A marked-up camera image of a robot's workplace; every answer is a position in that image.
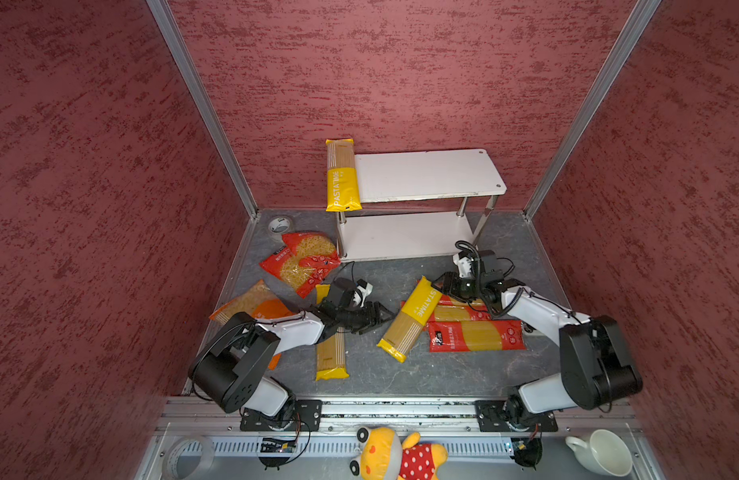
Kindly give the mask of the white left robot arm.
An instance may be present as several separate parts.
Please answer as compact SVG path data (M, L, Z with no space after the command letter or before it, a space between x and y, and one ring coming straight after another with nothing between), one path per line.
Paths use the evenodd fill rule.
M365 280L339 278L322 301L299 313L257 319L237 312L204 346L188 378L224 412L253 411L284 429L296 420L297 398L268 373L271 360L339 333L362 335L393 320L395 312L370 301L370 293Z

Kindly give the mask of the yellow spaghetti bag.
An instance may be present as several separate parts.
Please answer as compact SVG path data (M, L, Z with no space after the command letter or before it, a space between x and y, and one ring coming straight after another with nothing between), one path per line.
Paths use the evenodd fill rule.
M355 141L351 138L328 139L326 145L328 156L327 212L362 210Z
M399 314L391 322L387 332L379 340L377 347L387 352L397 362L405 363L409 352L439 305L441 296L443 293L435 289L431 281L423 276Z
M340 380L349 378L345 352L345 334L338 325L339 310L333 302L328 301L330 286L317 286L317 304L328 320L327 336L317 345L316 380Z

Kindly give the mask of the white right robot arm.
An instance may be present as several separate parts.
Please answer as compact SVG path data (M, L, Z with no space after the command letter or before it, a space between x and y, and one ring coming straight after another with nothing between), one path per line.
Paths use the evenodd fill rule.
M638 394L643 378L613 318L569 310L511 279L503 258L461 240L457 269L433 280L439 306L427 322L433 353L522 350L529 326L559 346L559 373L509 388L504 400L479 400L483 431L534 432L553 412L601 409Z

